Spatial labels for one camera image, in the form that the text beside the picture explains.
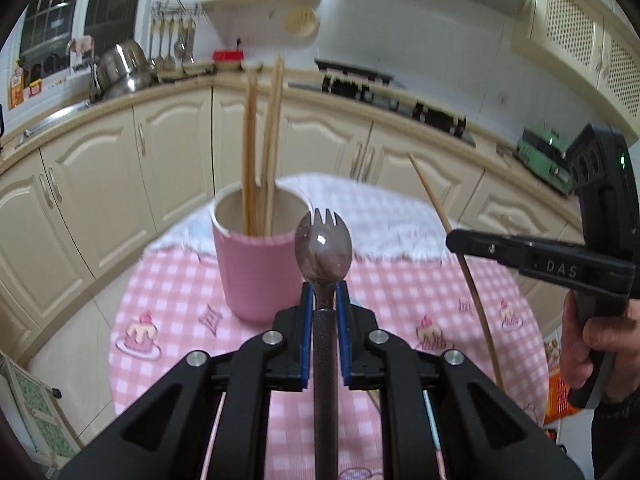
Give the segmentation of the person's right hand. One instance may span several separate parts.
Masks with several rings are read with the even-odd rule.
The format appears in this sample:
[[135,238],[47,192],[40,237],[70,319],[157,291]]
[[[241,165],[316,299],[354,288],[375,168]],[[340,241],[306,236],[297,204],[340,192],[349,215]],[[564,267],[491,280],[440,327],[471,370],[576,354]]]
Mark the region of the person's right hand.
[[604,395],[622,402],[639,388],[639,300],[631,299],[620,318],[590,318],[580,326],[574,294],[565,296],[560,369],[564,382],[582,388],[593,371],[591,350],[613,352],[615,361]]

